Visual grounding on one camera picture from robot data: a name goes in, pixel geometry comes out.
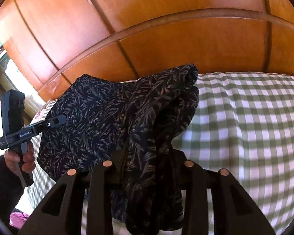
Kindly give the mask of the dark left sleeve forearm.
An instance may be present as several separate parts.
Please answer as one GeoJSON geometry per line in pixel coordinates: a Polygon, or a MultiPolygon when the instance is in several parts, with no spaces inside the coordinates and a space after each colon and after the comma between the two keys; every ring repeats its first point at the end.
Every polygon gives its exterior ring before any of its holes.
{"type": "Polygon", "coordinates": [[[23,195],[24,188],[17,175],[6,166],[4,156],[0,156],[0,218],[5,225],[10,223],[10,215],[23,195]]]}

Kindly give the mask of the left hand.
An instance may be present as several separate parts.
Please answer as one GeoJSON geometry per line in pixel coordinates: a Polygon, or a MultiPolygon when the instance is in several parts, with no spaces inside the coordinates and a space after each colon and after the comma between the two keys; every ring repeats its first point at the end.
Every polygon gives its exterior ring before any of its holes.
{"type": "MultiPolygon", "coordinates": [[[[7,168],[18,176],[19,171],[17,171],[15,163],[19,163],[21,161],[20,156],[14,151],[6,150],[4,153],[4,159],[7,168]]],[[[24,164],[21,167],[22,171],[30,173],[35,169],[34,147],[32,142],[28,142],[27,144],[27,152],[23,155],[23,162],[24,164]]]]}

